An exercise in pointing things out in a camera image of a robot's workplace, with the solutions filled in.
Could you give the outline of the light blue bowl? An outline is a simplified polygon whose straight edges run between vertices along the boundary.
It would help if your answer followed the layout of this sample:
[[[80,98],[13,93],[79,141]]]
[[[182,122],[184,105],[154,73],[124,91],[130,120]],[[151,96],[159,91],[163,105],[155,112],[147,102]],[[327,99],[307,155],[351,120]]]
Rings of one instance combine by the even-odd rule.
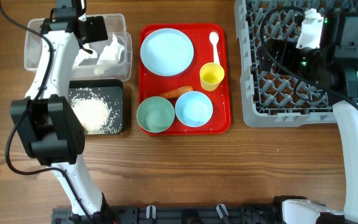
[[[176,117],[182,124],[191,128],[198,128],[208,123],[213,111],[213,104],[209,97],[199,91],[184,93],[175,103]]]

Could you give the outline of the green bowl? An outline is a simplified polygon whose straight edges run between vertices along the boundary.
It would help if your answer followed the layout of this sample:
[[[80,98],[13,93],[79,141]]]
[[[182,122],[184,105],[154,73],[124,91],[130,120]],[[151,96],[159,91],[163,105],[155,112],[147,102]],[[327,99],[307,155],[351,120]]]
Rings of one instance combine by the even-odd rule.
[[[165,98],[152,96],[140,103],[137,109],[139,126],[150,133],[166,131],[175,120],[175,109]]]

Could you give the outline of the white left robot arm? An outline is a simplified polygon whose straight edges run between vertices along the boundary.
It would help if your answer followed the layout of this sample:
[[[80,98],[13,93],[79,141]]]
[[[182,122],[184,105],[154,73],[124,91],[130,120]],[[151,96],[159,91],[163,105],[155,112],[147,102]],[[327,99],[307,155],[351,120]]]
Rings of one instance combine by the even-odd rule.
[[[7,139],[6,164],[16,174],[52,172],[71,202],[73,223],[118,223],[104,194],[94,184],[83,158],[85,130],[68,102],[72,68],[84,44],[108,38],[101,16],[87,17],[85,1],[56,1],[39,30],[42,39],[35,78],[24,99],[11,103],[14,127]],[[42,169],[21,171],[11,162],[12,139],[18,134],[26,154]]]

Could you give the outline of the orange carrot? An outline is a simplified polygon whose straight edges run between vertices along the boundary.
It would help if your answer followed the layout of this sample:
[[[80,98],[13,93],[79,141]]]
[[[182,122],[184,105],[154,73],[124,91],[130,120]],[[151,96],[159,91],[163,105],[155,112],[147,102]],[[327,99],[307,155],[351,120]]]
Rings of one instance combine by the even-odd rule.
[[[193,91],[192,86],[182,86],[180,88],[170,90],[165,93],[161,93],[158,96],[169,100],[169,99],[179,98],[180,96],[182,96],[183,94],[185,94],[189,91]]]

